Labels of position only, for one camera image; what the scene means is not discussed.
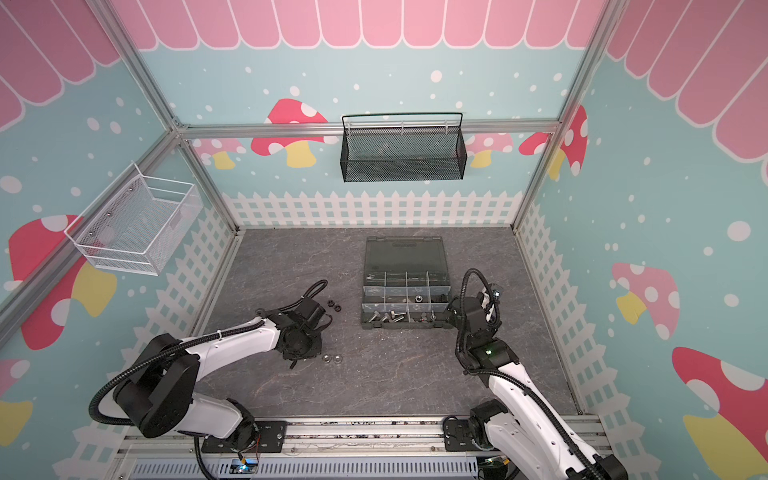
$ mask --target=gray floor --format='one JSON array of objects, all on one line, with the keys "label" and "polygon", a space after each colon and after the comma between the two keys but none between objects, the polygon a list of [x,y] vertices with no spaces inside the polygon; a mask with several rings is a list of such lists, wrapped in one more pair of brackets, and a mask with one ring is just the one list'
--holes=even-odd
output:
[{"label": "gray floor", "polygon": [[[258,307],[296,300],[316,280],[328,287],[316,297],[343,306],[323,332],[320,358],[289,362],[278,352],[240,360],[203,379],[199,392],[231,397],[256,417],[295,415],[467,415],[490,392],[462,375],[453,355],[456,330],[363,330],[359,325],[362,265],[368,236],[443,238],[451,285],[479,268],[504,287],[498,337],[520,356],[534,382],[561,414],[576,408],[520,252],[508,228],[248,230],[225,280],[206,333],[253,318]],[[469,292],[482,288],[470,283]]]}]

